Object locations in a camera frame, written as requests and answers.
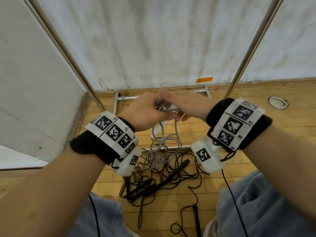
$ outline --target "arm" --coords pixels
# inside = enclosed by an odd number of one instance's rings
[[[157,99],[144,93],[119,116],[135,131],[172,119],[155,109]],[[62,153],[0,199],[1,236],[66,236],[104,166],[96,155]]]
[[[180,108],[177,121],[191,116],[206,120],[219,102],[190,91],[170,93],[160,90],[162,98]],[[268,127],[244,153],[287,199],[312,224],[316,223],[316,146],[275,126]]]

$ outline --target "person's right hand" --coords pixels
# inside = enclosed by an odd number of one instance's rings
[[[185,121],[190,117],[196,117],[206,121],[206,117],[211,109],[220,101],[188,90],[175,91],[172,93],[165,89],[160,89],[158,94],[162,99],[176,105],[180,109],[175,114],[177,121]]]

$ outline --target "hand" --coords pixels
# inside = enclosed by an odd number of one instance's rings
[[[206,117],[211,109],[220,101],[188,90],[172,93],[165,89],[160,89],[158,94],[162,99],[176,105],[180,109],[174,114],[177,121],[186,121],[190,117],[206,121]]]
[[[174,119],[173,112],[155,109],[155,102],[161,99],[158,94],[145,92],[135,99],[118,117],[128,121],[136,131],[146,131],[157,123]]]

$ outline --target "round floor drain cover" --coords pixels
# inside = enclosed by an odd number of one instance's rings
[[[284,110],[289,106],[287,100],[278,96],[271,96],[270,98],[268,98],[268,103],[271,106],[278,108],[280,110]]]

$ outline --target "person's right arm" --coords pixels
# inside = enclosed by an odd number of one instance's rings
[[[191,91],[161,89],[159,95],[180,108],[177,121],[190,117],[205,121],[219,102]],[[271,125],[243,151],[275,189],[315,225],[316,145]]]

